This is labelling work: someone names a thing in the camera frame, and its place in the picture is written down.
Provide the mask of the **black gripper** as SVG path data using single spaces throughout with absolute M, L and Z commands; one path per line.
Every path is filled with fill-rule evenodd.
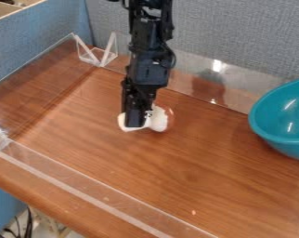
M 176 64 L 172 50 L 132 52 L 127 75 L 122 82 L 122 112 L 126 127 L 142 127 L 147 111 L 156 100 L 158 90 L 167 87 L 171 69 Z

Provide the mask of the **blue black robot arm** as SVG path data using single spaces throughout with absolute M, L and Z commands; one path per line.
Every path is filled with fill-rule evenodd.
M 130 11 L 131 63 L 122 82 L 123 125 L 146 125 L 158 90 L 168 85 L 176 55 L 167 41 L 172 39 L 172 0 L 110 0 Z

